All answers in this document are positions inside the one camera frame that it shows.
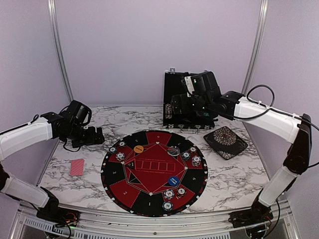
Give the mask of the red playing card deck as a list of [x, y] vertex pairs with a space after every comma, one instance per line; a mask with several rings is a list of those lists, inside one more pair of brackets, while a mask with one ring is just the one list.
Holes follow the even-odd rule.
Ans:
[[84, 171], [84, 159], [71, 161], [70, 176], [82, 176]]

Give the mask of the green chip seat four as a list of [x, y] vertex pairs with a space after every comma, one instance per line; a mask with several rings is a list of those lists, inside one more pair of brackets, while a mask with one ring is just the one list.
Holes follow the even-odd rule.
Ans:
[[110, 148], [109, 148], [109, 152], [110, 152], [111, 154], [116, 153], [116, 151], [117, 151], [117, 149], [116, 149], [115, 147], [110, 147]]

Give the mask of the white chip stack seat four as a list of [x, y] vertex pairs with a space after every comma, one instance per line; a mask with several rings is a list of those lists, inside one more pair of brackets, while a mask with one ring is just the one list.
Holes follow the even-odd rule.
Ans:
[[125, 160], [125, 154], [123, 152], [118, 152], [115, 157], [118, 162], [122, 162]]

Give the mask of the green chip stack seat eight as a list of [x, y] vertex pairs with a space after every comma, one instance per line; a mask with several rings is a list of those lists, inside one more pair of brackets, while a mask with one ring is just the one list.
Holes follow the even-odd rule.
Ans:
[[184, 161], [188, 161], [188, 160], [190, 159], [190, 157], [191, 157], [191, 154], [190, 154], [189, 152], [185, 151], [185, 152], [183, 152], [183, 153], [181, 154], [181, 157], [182, 157], [182, 159], [183, 159]]

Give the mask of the white chip stack seat eight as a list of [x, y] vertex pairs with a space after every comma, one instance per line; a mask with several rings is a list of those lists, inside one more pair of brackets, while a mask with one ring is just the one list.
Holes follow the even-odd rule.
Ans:
[[199, 167], [201, 165], [201, 157], [200, 156], [194, 156], [192, 159], [191, 159], [191, 164], [192, 166], [194, 167]]

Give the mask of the clear round button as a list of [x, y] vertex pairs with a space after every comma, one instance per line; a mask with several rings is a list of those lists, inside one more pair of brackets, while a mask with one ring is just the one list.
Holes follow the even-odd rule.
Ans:
[[167, 149], [167, 153], [171, 156], [179, 156], [180, 149], [176, 146], [172, 146]]

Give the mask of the orange dealer button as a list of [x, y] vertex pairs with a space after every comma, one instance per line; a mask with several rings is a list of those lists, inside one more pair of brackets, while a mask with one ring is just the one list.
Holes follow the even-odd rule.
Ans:
[[141, 146], [141, 145], [136, 145], [136, 146], [134, 147], [134, 152], [135, 152], [135, 153], [142, 153], [143, 150], [144, 150], [144, 147]]

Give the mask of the red chip stack seat ten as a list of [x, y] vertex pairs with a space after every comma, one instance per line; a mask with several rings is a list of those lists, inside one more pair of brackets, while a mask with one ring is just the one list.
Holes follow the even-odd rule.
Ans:
[[181, 198], [181, 197], [184, 197], [186, 195], [186, 190], [182, 187], [179, 187], [177, 189], [176, 193], [177, 193], [177, 197]]

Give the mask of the white chip stack seat ten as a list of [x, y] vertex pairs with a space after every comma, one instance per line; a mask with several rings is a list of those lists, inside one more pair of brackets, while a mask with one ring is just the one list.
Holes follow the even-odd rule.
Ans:
[[166, 190], [166, 191], [164, 191], [163, 196], [166, 200], [170, 200], [174, 197], [174, 191], [173, 190]]

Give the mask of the blue chip stack seat one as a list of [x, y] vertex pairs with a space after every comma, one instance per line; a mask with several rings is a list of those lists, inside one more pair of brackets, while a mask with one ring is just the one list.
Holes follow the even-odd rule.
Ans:
[[173, 203], [170, 201], [163, 202], [162, 209], [167, 212], [171, 211], [173, 209]]

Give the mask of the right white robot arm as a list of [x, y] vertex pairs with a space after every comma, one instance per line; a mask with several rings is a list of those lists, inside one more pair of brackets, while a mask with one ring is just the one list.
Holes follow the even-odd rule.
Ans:
[[282, 112], [271, 106], [249, 100], [244, 94], [228, 91], [209, 99], [195, 94], [174, 95], [170, 100], [174, 114], [192, 111], [211, 111], [229, 120], [241, 120], [267, 130], [291, 143], [282, 167], [264, 187], [247, 219], [259, 222], [266, 215], [266, 208], [287, 190], [294, 180], [309, 167], [312, 149], [311, 118]]

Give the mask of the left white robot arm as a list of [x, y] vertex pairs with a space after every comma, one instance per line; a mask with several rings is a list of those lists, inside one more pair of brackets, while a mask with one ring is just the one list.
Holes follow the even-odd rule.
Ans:
[[[19, 125], [0, 134], [0, 160], [43, 141], [58, 138], [72, 142], [72, 147], [103, 144], [105, 139], [101, 127], [86, 127], [75, 117], [63, 117], [49, 112], [31, 122]], [[0, 192], [43, 208], [51, 221], [63, 217], [58, 200], [49, 191], [22, 181], [0, 167]]]

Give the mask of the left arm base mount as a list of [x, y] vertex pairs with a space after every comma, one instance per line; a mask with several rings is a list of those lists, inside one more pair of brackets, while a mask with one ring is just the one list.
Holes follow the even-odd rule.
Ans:
[[57, 223], [57, 227], [76, 226], [79, 215], [77, 210], [60, 207], [57, 199], [50, 199], [43, 208], [38, 208], [36, 214], [40, 219]]

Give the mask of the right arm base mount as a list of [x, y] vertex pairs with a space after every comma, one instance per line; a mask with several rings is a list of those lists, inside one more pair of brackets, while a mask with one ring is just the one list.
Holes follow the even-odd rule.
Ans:
[[273, 218], [271, 207], [266, 207], [256, 201], [250, 209], [231, 212], [228, 221], [233, 225], [233, 228], [239, 228], [263, 223]]

